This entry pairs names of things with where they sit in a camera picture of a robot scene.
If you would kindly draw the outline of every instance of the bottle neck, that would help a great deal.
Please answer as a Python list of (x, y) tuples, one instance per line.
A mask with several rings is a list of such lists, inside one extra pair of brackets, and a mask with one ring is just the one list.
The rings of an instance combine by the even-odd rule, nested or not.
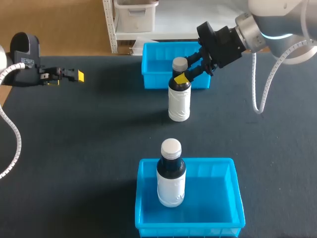
[(175, 77), (181, 75), (183, 72), (178, 72), (176, 70), (173, 69), (173, 76), (172, 78), (169, 80), (169, 83), (168, 83), (168, 86), (174, 90), (174, 91), (185, 91), (187, 90), (190, 86), (191, 86), (191, 83), (188, 82), (188, 83), (182, 83), (182, 84), (177, 84), (176, 81), (174, 80)]
[(158, 161), (157, 171), (163, 178), (177, 179), (186, 172), (186, 165), (181, 157), (168, 160), (162, 156)]

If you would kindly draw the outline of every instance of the robotic arm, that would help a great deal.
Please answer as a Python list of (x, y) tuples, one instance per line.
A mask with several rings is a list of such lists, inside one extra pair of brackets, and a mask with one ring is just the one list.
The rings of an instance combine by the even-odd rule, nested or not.
[(11, 72), (3, 80), (3, 85), (29, 87), (59, 84), (63, 78), (67, 78), (69, 81), (84, 81), (84, 74), (78, 70), (60, 67), (47, 68), (41, 65), (38, 38), (24, 32), (17, 33), (12, 38), (9, 53), (5, 53), (0, 46), (0, 73), (17, 63), (24, 63), (26, 70)]
[[(249, 10), (236, 18), (237, 25), (232, 29), (225, 26), (213, 31), (208, 22), (198, 26), (202, 47), (187, 60), (189, 67), (200, 58), (202, 64), (175, 81), (191, 82), (204, 71), (212, 75), (217, 67), (239, 59), (245, 50), (256, 53), (268, 46), (278, 59), (298, 42), (317, 40), (317, 0), (249, 0)], [(304, 62), (316, 52), (317, 47), (308, 44), (293, 51), (284, 63)]]

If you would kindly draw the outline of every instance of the white storage box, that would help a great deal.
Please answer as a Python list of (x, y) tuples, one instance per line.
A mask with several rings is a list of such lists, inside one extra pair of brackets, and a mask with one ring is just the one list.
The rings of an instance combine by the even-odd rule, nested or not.
[(154, 31), (155, 0), (114, 0), (124, 32)]

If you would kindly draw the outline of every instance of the white shelf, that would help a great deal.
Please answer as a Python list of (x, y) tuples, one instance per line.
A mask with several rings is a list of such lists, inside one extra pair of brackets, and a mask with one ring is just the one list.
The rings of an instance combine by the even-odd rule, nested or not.
[(248, 0), (160, 0), (156, 8), (153, 32), (126, 33), (120, 20), (115, 21), (117, 40), (151, 40), (198, 38), (197, 26), (208, 21), (214, 31), (234, 27), (235, 18), (248, 11)]

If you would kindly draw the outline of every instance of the white cable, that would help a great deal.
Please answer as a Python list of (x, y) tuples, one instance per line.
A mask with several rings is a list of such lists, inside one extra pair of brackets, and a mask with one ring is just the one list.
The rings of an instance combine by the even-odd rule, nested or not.
[(265, 87), (264, 87), (264, 91), (263, 91), (263, 95), (262, 95), (262, 99), (261, 99), (261, 104), (260, 104), (260, 109), (258, 109), (257, 107), (257, 98), (256, 98), (256, 65), (257, 65), (257, 54), (253, 53), (252, 54), (252, 104), (253, 104), (253, 110), (257, 113), (257, 114), (261, 114), (264, 110), (265, 107), (265, 102), (266, 102), (266, 98), (267, 98), (267, 94), (269, 91), (269, 87), (271, 85), (271, 82), (274, 78), (274, 75), (276, 73), (276, 71), (278, 70), (278, 68), (280, 67), (280, 65), (283, 63), (283, 61), (296, 49), (303, 47), (303, 46), (307, 46), (308, 44), (313, 44), (316, 45), (316, 42), (311, 40), (309, 43), (305, 40), (305, 41), (301, 41), (299, 43), (296, 43), (295, 45), (291, 46), (289, 49), (287, 49), (287, 51), (285, 51), (282, 56), (277, 60), (277, 62), (275, 63), (271, 73), (269, 74)]
[(308, 33), (307, 29), (307, 21), (306, 21), (306, 11), (308, 6), (309, 0), (303, 0), (302, 12), (301, 12), (301, 27), (303, 31), (303, 35), (307, 42), (311, 41), (311, 38)]
[(299, 43), (296, 43), (295, 45), (291, 46), (288, 48), (282, 56), (277, 60), (275, 63), (271, 73), (269, 74), (265, 88), (263, 91), (262, 99), (261, 99), (261, 104), (260, 104), (260, 109), (258, 109), (257, 106), (257, 98), (256, 98), (256, 66), (257, 66), (257, 54), (253, 53), (252, 54), (252, 104), (253, 104), (253, 110), (257, 114), (261, 114), (264, 110), (265, 107), (265, 102), (267, 98), (267, 94), (269, 91), (269, 87), (271, 85), (271, 82), (274, 78), (275, 73), (277, 72), (278, 68), (280, 65), (283, 63), (283, 61), (296, 49), (303, 47), (303, 46), (317, 46), (316, 41), (311, 40), (309, 37), (308, 29), (307, 29), (307, 21), (306, 21), (306, 11), (307, 11), (307, 6), (309, 4), (309, 0), (303, 0), (303, 7), (302, 7), (302, 12), (301, 12), (301, 27), (303, 31), (303, 35), (306, 40), (301, 41)]
[[(17, 69), (23, 69), (25, 68), (25, 64), (24, 63), (17, 63), (14, 65), (11, 65), (10, 67), (8, 67), (7, 69), (5, 69), (1, 74), (0, 74), (0, 85), (2, 84), (4, 78), (11, 73), (14, 70)], [(14, 134), (16, 136), (16, 142), (17, 142), (17, 147), (16, 147), (16, 152), (14, 155), (14, 158), (12, 160), (12, 162), (10, 163), (10, 165), (0, 174), (0, 179), (3, 178), (4, 176), (6, 176), (13, 168), (13, 166), (15, 166), (16, 162), (19, 159), (20, 153), (21, 153), (21, 148), (22, 148), (22, 141), (21, 141), (21, 135), (20, 132), (18, 130), (18, 128), (16, 128), (15, 124), (8, 118), (8, 116), (4, 113), (1, 105), (0, 105), (0, 116), (4, 119), (4, 121), (6, 123), (8, 123), (8, 125), (12, 128), (12, 130), (14, 131)]]

